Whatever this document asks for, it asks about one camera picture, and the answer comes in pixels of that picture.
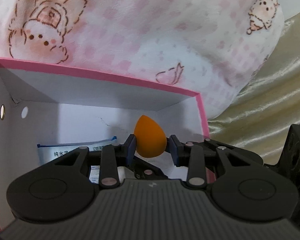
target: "cartoon bear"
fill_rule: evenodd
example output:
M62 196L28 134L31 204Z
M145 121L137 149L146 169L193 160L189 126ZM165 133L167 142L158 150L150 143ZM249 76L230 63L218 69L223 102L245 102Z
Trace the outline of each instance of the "cartoon bear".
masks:
M247 34L270 28L278 6L277 0L257 0L249 10L250 28Z
M181 66L181 63L178 63L177 67L168 69L167 71L162 71L155 75L155 80L158 83L175 85L179 82L181 74L183 72L184 66Z
M18 0L8 29L11 57L66 61L65 35L78 23L86 4L87 0Z

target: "beauty blender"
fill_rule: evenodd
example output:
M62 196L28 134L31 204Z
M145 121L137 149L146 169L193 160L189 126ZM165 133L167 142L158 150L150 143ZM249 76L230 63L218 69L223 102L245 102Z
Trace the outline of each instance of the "beauty blender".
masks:
M161 127L151 118L142 115L134 129L137 152L144 158L162 154L167 146L167 138Z

